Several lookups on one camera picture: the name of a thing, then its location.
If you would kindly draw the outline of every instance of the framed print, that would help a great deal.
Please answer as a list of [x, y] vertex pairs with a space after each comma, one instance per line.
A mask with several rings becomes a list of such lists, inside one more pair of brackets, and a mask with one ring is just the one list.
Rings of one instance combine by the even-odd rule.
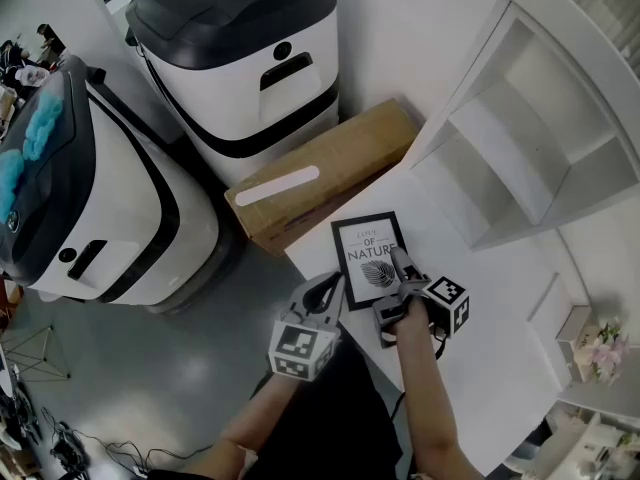
[[391, 261], [391, 248], [405, 248], [394, 212], [331, 223], [340, 270], [346, 277], [349, 309], [368, 308], [398, 292], [400, 281]]

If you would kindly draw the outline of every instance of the white wall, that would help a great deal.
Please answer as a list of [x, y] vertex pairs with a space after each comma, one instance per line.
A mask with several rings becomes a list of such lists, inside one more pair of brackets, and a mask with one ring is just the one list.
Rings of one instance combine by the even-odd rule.
[[102, 0], [31, 0], [71, 53], [107, 71], [106, 83], [165, 140], [183, 132], [136, 66]]
[[631, 198], [560, 229], [600, 319], [622, 315], [640, 344], [640, 199]]
[[419, 122], [451, 80], [496, 0], [338, 0], [347, 115], [396, 97]]
[[46, 22], [31, 0], [0, 0], [0, 43], [17, 40], [34, 61], [40, 56], [40, 45], [44, 42], [38, 35], [38, 26]]

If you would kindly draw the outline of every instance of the human arm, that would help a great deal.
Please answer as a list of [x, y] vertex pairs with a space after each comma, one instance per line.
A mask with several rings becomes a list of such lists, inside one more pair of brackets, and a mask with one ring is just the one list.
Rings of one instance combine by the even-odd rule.
[[264, 446], [291, 401], [298, 380], [274, 375], [222, 431], [219, 440], [186, 473], [215, 480], [236, 480], [244, 467], [245, 451]]
[[434, 480], [482, 478], [458, 445], [455, 418], [436, 362], [429, 317], [413, 298], [396, 324], [409, 434], [418, 471]]

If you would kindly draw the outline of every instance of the white cabinet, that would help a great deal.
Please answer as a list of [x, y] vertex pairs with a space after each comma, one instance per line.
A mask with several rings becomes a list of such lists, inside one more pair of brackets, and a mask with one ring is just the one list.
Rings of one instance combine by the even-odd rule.
[[537, 19], [518, 0], [499, 3], [459, 86], [407, 155], [470, 247], [557, 227], [637, 191], [640, 84], [589, 18], [613, 23], [597, 2], [523, 0]]

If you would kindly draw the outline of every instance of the black robot lid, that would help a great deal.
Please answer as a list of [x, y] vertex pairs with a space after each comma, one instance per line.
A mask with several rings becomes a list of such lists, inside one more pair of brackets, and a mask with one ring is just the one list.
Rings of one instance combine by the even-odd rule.
[[127, 21], [137, 40], [184, 69], [242, 59], [323, 20], [336, 0], [132, 0]]
[[78, 221], [93, 188], [95, 139], [85, 86], [86, 66], [65, 61], [20, 110], [0, 153], [23, 150], [27, 127], [46, 91], [63, 102], [44, 150], [25, 160], [11, 219], [0, 224], [0, 265], [22, 286], [35, 283]]

